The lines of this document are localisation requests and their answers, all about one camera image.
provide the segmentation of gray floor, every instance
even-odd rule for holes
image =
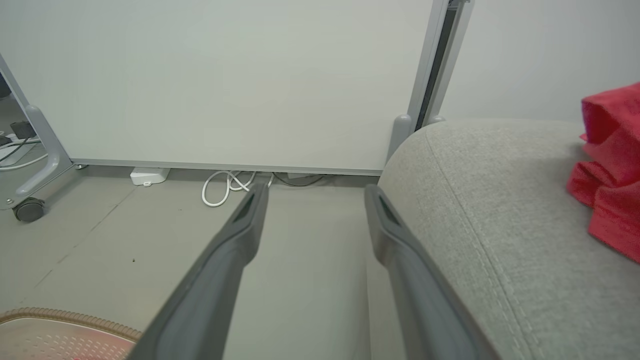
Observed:
[[[32,224],[0,211],[0,312],[49,307],[149,324],[243,193],[208,208],[200,190],[210,171],[174,169],[149,188],[132,185],[130,171],[69,170],[37,194],[48,213]],[[271,187],[225,359],[370,358],[363,187],[376,180]],[[224,185],[210,184],[210,200]]]

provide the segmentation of gray sofa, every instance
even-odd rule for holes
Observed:
[[[411,135],[379,186],[503,359],[640,358],[640,265],[587,233],[565,184],[582,124],[450,120]],[[369,251],[372,358],[403,359]]]

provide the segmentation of metal frame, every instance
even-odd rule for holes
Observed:
[[[409,109],[406,115],[400,115],[394,121],[387,161],[400,144],[420,127],[444,120],[443,117],[438,116],[438,113],[458,59],[475,1],[451,0],[441,3],[437,0],[433,1]],[[455,11],[456,14],[451,27],[444,29],[447,11]],[[436,58],[441,41],[447,42],[445,51],[441,58]],[[438,62],[437,73],[432,74],[436,62]],[[433,84],[433,90],[427,94],[430,83]],[[420,113],[425,102],[428,102],[426,112],[421,118]]]
[[[33,129],[38,134],[38,137],[42,141],[42,145],[47,150],[49,156],[47,157],[47,164],[38,171],[34,176],[27,180],[22,186],[17,188],[12,198],[6,199],[0,202],[0,209],[11,209],[19,205],[24,199],[31,196],[38,191],[41,187],[48,184],[53,179],[62,175],[71,166],[73,166],[67,152],[62,147],[62,144],[54,134],[51,126],[47,122],[47,119],[42,114],[42,111],[36,106],[31,105],[24,96],[24,92],[18,86],[15,77],[9,70],[2,54],[0,53],[0,72],[2,73],[4,80],[9,88],[11,88],[16,100],[20,104],[24,114],[33,126]]]
[[[427,25],[424,43],[422,45],[422,53],[418,63],[418,69],[413,84],[413,91],[407,109],[407,114],[400,114],[394,121],[393,131],[389,143],[388,158],[395,152],[400,144],[408,138],[416,128],[416,124],[420,115],[422,104],[425,101],[426,88],[431,76],[431,69],[434,65],[436,49],[442,32],[445,14],[450,7],[448,0],[433,0],[431,5],[431,13],[429,14],[429,22]],[[431,120],[431,114],[437,114],[444,93],[446,92],[455,60],[460,51],[462,38],[467,29],[468,18],[470,15],[472,3],[458,4],[459,11],[456,23],[452,29],[453,34],[449,37],[447,52],[443,59],[444,66],[438,75],[438,82],[430,98],[428,107],[428,115],[425,119]],[[194,168],[194,169],[220,169],[220,170],[247,170],[247,171],[265,171],[265,172],[300,172],[307,174],[342,174],[342,175],[360,175],[360,176],[379,176],[382,170],[375,169],[347,169],[347,168],[315,168],[315,167],[272,167],[272,166],[256,166],[256,165],[228,165],[213,163],[180,163],[165,161],[129,161],[129,160],[100,160],[100,159],[70,159],[64,150],[62,144],[54,134],[53,130],[46,121],[42,112],[34,105],[30,104],[24,93],[18,86],[14,76],[9,70],[6,62],[0,54],[0,72],[3,74],[6,82],[9,84],[12,92],[15,94],[20,107],[26,114],[31,125],[38,133],[42,144],[49,153],[46,166],[22,185],[15,193],[11,204],[5,202],[0,203],[0,209],[12,208],[23,201],[26,197],[45,186],[64,171],[69,169],[73,164],[82,165],[108,165],[108,166],[128,166],[128,167],[164,167],[164,168]]]
[[[447,41],[447,47],[442,59],[442,66],[437,74],[436,83],[433,88],[433,93],[428,99],[426,112],[424,115],[424,121],[422,126],[427,126],[434,122],[444,121],[444,117],[440,116],[440,108],[444,101],[444,95],[447,93],[449,87],[449,81],[453,74],[453,68],[456,65],[456,60],[462,47],[462,40],[467,32],[469,20],[471,19],[471,11],[473,10],[476,0],[460,1],[458,3],[458,10],[456,12],[456,18],[454,19],[453,26],[451,28],[451,34]]]

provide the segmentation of white wall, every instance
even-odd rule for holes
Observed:
[[[640,81],[639,0],[477,0],[440,114],[582,121]]]

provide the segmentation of red cloth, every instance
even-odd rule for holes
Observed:
[[[582,100],[584,151],[567,190],[593,208],[589,233],[640,263],[640,83]]]

